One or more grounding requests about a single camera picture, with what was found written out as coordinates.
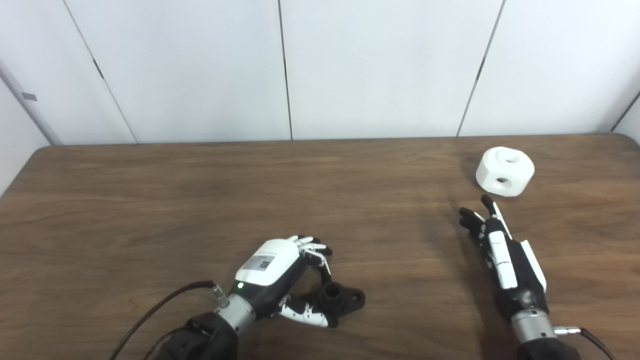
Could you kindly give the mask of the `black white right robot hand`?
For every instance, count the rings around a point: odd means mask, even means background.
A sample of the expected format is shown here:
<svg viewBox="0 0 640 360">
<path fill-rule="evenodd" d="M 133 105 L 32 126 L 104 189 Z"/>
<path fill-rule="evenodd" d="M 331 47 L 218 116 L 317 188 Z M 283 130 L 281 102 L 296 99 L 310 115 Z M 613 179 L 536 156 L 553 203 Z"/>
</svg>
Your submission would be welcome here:
<svg viewBox="0 0 640 360">
<path fill-rule="evenodd" d="M 460 225 L 478 244 L 480 254 L 496 285 L 494 298 L 498 312 L 507 321 L 525 310 L 550 313 L 546 299 L 547 281 L 530 242 L 516 240 L 496 201 L 483 194 L 484 217 L 460 207 Z"/>
</svg>

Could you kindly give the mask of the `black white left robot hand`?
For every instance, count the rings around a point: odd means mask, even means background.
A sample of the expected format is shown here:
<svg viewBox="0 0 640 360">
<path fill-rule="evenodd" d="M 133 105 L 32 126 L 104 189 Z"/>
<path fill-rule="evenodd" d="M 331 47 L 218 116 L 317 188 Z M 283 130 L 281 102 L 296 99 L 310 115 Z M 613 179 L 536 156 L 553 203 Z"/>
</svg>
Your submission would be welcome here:
<svg viewBox="0 0 640 360">
<path fill-rule="evenodd" d="M 292 235 L 267 240 L 235 274 L 230 301 L 238 300 L 252 321 L 282 316 L 291 321 L 334 329 L 339 322 L 312 300 L 291 293 L 305 271 L 316 268 L 321 284 L 332 281 L 328 256 L 333 250 L 318 238 Z"/>
</svg>

